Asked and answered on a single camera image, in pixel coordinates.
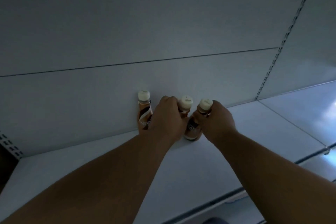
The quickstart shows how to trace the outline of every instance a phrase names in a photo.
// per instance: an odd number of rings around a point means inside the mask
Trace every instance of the white bottle cap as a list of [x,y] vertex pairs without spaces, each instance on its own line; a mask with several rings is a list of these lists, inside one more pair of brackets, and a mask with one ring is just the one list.
[[150,99],[151,95],[149,94],[149,91],[141,90],[138,92],[138,99],[140,101],[148,101]]
[[178,105],[183,109],[190,109],[193,105],[193,98],[187,95],[184,95],[178,101]]
[[212,100],[207,99],[207,98],[202,98],[200,103],[199,103],[199,106],[203,110],[207,111],[207,110],[210,110],[210,108],[212,107],[212,104],[213,104]]

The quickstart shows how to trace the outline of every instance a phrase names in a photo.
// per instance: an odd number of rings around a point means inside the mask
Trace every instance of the right hand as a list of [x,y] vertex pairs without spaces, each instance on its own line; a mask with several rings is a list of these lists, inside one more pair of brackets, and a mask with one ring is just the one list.
[[204,117],[198,112],[194,115],[205,137],[213,144],[223,140],[226,136],[232,135],[232,133],[238,133],[232,114],[218,101],[213,101],[211,113],[208,117]]

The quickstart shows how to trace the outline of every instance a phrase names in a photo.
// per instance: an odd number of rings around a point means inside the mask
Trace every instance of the plastic bottle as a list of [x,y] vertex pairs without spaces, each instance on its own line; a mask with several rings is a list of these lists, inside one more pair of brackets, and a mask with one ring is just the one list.
[[138,129],[139,133],[142,133],[144,130],[148,130],[148,125],[151,122],[152,118],[152,108],[149,91],[141,90],[138,92]]
[[[195,112],[199,112],[203,116],[208,116],[211,112],[212,100],[202,99],[199,105],[196,108]],[[197,141],[201,135],[202,130],[199,126],[198,120],[196,119],[194,113],[190,116],[190,119],[187,124],[187,129],[185,130],[184,137],[190,141]]]
[[178,101],[177,107],[180,112],[181,118],[188,117],[190,108],[193,105],[193,98],[187,95],[184,95]]

